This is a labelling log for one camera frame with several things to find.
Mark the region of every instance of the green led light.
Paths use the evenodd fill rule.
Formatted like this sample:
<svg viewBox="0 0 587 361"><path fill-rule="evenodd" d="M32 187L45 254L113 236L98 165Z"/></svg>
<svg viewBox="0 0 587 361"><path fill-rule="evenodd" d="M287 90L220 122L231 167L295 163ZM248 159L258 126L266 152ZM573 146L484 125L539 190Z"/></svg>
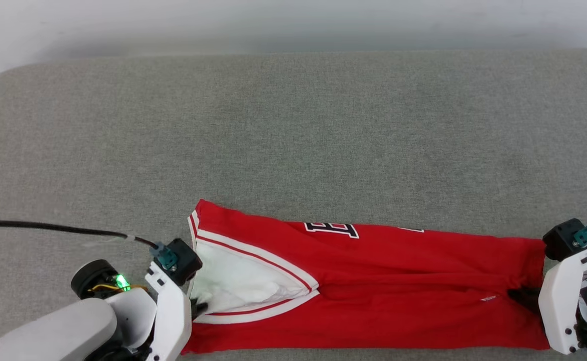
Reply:
<svg viewBox="0 0 587 361"><path fill-rule="evenodd" d="M115 284L124 291L131 290L131 284L121 274L118 274L117 277L115 277Z"/></svg>

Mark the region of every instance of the white wall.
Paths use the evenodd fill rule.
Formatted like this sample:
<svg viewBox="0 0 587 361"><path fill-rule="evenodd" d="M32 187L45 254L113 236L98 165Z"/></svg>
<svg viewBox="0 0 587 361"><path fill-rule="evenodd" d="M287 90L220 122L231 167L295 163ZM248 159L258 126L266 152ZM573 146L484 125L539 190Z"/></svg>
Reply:
<svg viewBox="0 0 587 361"><path fill-rule="evenodd" d="M0 71L105 55L587 48L587 0L0 0Z"/></svg>

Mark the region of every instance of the gray couch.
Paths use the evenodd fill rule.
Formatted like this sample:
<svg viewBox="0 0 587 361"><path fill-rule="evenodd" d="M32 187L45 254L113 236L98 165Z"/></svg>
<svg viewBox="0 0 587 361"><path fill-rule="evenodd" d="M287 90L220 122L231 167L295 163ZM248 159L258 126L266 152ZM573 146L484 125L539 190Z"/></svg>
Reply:
<svg viewBox="0 0 587 361"><path fill-rule="evenodd" d="M94 59L0 75L0 219L167 241L200 198L284 220L498 236L587 221L587 50ZM139 244L1 229L0 336L75 301L69 281L96 258L135 283L149 262ZM569 358L486 348L189 359Z"/></svg>

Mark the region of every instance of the yellow wire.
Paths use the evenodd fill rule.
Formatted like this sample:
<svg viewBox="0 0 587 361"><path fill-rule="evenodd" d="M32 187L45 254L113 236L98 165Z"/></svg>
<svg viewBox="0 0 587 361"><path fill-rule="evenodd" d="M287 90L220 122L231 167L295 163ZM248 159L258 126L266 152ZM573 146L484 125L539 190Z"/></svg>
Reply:
<svg viewBox="0 0 587 361"><path fill-rule="evenodd" d="M104 284L101 284L101 285L96 285L96 286L94 286L93 288L91 288L91 291L94 291L96 288L99 288L99 287L110 288L111 290L116 290L116 291L119 291L119 290L121 290L121 288L119 288L119 287L115 287L115 286L111 286L111 285L104 285Z"/></svg>
<svg viewBox="0 0 587 361"><path fill-rule="evenodd" d="M144 288L144 290L146 290L146 291L149 290L148 288L146 288L145 286L142 286L142 285L130 285L130 286L126 286L126 287L116 287L116 286L105 285L105 284L101 283L101 284L96 285L93 288L91 288L90 291L94 292L99 287L110 288L111 290L115 290L115 291L122 291L122 290L126 290L127 288Z"/></svg>

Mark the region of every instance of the jersey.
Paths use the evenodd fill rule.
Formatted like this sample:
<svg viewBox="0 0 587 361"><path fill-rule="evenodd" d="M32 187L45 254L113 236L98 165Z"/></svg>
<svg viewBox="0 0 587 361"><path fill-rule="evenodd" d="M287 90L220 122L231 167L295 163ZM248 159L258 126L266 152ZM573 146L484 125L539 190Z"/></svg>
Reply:
<svg viewBox="0 0 587 361"><path fill-rule="evenodd" d="M208 302L183 350L268 347L548 349L510 288L540 287L544 243L366 224L283 222L200 201Z"/></svg>

